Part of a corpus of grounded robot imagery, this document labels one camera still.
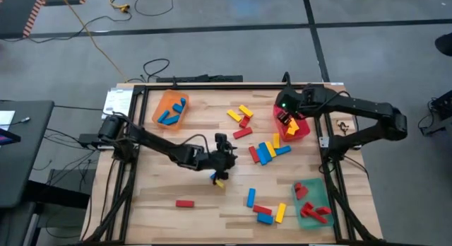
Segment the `person's shoe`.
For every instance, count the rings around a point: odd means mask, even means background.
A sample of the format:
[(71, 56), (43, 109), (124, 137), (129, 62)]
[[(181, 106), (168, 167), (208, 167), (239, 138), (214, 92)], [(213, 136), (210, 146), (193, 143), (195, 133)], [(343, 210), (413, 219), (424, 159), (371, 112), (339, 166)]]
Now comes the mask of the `person's shoe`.
[(440, 53), (452, 57), (452, 33), (436, 38), (434, 44)]

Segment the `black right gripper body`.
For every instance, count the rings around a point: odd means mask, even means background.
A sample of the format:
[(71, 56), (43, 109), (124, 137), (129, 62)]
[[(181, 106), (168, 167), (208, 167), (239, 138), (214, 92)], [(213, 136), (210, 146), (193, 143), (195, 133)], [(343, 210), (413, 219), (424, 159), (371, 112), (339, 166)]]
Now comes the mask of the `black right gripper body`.
[(299, 93), (292, 87), (285, 87), (278, 93), (275, 104), (293, 117), (306, 117), (302, 111), (309, 103), (308, 99), (308, 93)]

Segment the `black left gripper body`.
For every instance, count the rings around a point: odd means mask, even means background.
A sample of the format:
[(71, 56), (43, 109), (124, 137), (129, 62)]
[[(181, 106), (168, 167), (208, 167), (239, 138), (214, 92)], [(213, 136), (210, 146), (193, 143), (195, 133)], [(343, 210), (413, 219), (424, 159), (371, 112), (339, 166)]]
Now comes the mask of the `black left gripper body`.
[(236, 159), (232, 151), (213, 151), (203, 160), (203, 169), (226, 172), (235, 166)]

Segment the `red plastic bin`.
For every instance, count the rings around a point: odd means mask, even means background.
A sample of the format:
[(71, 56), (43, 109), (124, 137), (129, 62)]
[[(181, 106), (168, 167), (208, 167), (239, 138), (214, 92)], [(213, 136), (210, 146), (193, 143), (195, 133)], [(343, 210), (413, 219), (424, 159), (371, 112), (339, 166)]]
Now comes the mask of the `red plastic bin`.
[(285, 141), (285, 142), (298, 141), (298, 140), (303, 139), (308, 134), (310, 134), (310, 128), (309, 128), (309, 125), (307, 124), (307, 121), (305, 119), (295, 119), (299, 126), (299, 130), (296, 132), (296, 134), (293, 137), (291, 137), (291, 138), (286, 137), (285, 133), (288, 129), (289, 122), (293, 117), (289, 116), (288, 117), (288, 119), (289, 119), (288, 125), (283, 125), (278, 121), (278, 118), (277, 118), (277, 114), (280, 111), (283, 111), (283, 109), (278, 107), (277, 105), (273, 106), (273, 116), (274, 116), (274, 120), (275, 120), (275, 125), (276, 125), (278, 133), (280, 134), (280, 137), (283, 141)]

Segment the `orange plastic bin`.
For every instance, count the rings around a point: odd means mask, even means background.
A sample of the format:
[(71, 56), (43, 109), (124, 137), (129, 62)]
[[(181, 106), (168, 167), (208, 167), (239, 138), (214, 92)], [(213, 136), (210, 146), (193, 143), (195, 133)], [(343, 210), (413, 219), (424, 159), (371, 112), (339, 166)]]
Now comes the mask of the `orange plastic bin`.
[[(186, 105), (184, 106), (183, 112), (181, 114), (179, 114), (178, 112), (175, 112), (172, 109), (173, 104), (180, 104), (181, 105), (181, 98), (185, 98), (186, 99)], [(183, 121), (184, 121), (184, 117), (187, 114), (189, 109), (189, 96), (185, 93), (181, 93), (179, 91), (175, 91), (175, 90), (165, 90), (162, 94), (162, 97), (160, 98), (160, 101), (154, 111), (154, 114), (152, 116), (152, 121), (158, 126), (161, 127), (163, 129), (168, 129), (168, 130), (179, 130), (179, 128), (181, 127)], [(157, 120), (160, 117), (160, 115), (165, 111), (165, 110), (169, 110), (169, 115), (167, 117), (173, 117), (175, 115), (180, 115), (180, 119), (178, 121), (177, 124), (173, 124), (173, 125), (164, 125), (163, 123), (159, 123)]]

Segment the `black lower shelf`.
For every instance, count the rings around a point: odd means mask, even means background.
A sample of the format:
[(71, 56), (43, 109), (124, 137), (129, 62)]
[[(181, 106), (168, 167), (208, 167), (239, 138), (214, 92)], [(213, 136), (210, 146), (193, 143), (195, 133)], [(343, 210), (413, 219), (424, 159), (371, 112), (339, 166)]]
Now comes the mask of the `black lower shelf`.
[(95, 170), (92, 169), (51, 169), (47, 182), (28, 181), (22, 200), (86, 209), (93, 187), (94, 176)]

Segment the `dark tablet device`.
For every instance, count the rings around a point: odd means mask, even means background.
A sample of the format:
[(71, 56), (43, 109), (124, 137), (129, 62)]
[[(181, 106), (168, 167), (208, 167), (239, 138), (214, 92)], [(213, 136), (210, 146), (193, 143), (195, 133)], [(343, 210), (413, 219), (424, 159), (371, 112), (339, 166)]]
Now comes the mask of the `dark tablet device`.
[(14, 144), (20, 141), (21, 141), (20, 136), (0, 128), (0, 146)]

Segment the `white paper sheet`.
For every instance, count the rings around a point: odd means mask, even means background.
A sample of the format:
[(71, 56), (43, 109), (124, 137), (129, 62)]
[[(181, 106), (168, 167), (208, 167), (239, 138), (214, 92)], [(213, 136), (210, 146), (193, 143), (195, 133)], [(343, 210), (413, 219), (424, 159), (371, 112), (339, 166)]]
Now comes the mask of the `white paper sheet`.
[(15, 115), (15, 111), (1, 111), (0, 110), (0, 127), (8, 127)]

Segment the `black power adapter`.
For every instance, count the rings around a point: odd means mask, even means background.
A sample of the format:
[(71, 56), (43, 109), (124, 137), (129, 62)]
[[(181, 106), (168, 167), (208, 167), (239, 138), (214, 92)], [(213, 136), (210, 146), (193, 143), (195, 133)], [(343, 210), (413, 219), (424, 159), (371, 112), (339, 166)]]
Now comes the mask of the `black power adapter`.
[(98, 147), (103, 144), (97, 134), (81, 134), (78, 138), (78, 142), (83, 148), (92, 146), (93, 148), (98, 149)]

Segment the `green plastic bin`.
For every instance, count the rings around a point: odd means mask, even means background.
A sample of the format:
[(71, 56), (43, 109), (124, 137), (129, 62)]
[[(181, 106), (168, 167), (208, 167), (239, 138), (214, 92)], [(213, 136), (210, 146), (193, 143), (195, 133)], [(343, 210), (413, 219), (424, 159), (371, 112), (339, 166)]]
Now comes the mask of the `green plastic bin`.
[[(301, 182), (309, 190), (308, 194), (301, 200), (297, 200), (296, 196), (295, 196), (294, 185), (297, 182)], [(316, 219), (314, 219), (310, 216), (303, 218), (300, 215), (300, 209), (303, 207), (303, 205), (307, 201), (311, 202), (314, 205), (312, 211), (315, 211), (316, 208), (322, 207), (322, 206), (327, 206), (331, 209), (329, 201), (328, 201), (326, 189), (323, 185), (322, 179), (314, 178), (314, 179), (308, 179), (308, 180), (294, 181), (292, 183), (291, 191), (292, 191), (292, 198), (293, 198), (294, 206), (295, 206), (295, 214), (297, 216), (297, 221), (298, 221), (300, 228), (305, 229), (305, 230), (309, 230), (309, 229), (313, 230), (313, 229), (327, 228), (327, 227), (333, 226), (334, 220), (333, 220), (332, 213), (328, 214), (328, 215), (323, 215), (323, 217), (328, 220), (328, 222), (326, 224), (320, 223)]]

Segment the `white printed booklet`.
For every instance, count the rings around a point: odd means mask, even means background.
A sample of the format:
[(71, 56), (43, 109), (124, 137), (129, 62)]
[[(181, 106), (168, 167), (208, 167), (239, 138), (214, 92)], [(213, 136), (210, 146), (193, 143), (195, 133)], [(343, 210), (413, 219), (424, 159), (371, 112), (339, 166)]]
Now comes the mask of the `white printed booklet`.
[(102, 120), (113, 112), (120, 112), (127, 115), (133, 95), (132, 88), (110, 88), (107, 91), (105, 104), (102, 110)]

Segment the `black side table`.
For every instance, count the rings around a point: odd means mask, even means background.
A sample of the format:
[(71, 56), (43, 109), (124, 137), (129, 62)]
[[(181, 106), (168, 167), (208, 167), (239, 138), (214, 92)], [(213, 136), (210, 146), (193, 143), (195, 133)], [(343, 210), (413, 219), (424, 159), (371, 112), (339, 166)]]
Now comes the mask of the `black side table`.
[(15, 111), (8, 130), (21, 137), (0, 147), (0, 209), (19, 205), (53, 108), (51, 100), (0, 102), (1, 111)]

